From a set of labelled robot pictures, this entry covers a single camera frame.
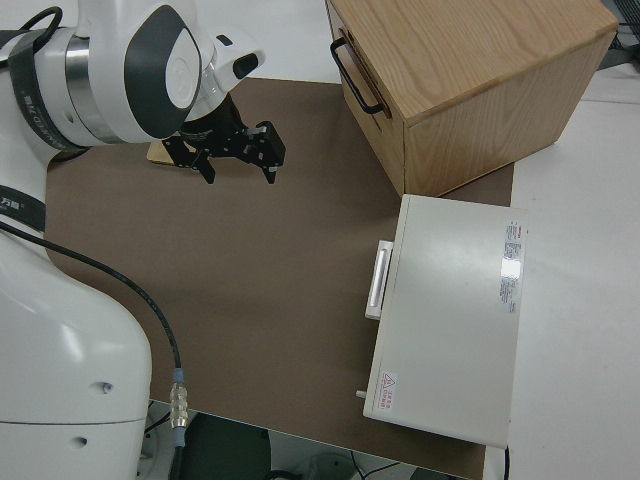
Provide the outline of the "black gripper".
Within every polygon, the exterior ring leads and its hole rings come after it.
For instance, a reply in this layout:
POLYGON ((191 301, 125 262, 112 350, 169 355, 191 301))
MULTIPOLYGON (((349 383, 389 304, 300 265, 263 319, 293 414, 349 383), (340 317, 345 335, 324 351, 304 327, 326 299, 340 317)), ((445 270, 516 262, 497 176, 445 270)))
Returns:
POLYGON ((286 147, 275 126, 263 121, 247 129, 231 97, 207 115, 186 121, 179 136, 161 141, 173 164, 199 172, 207 184, 213 184, 212 156, 231 156, 259 167, 269 184, 274 184, 283 166, 286 147))

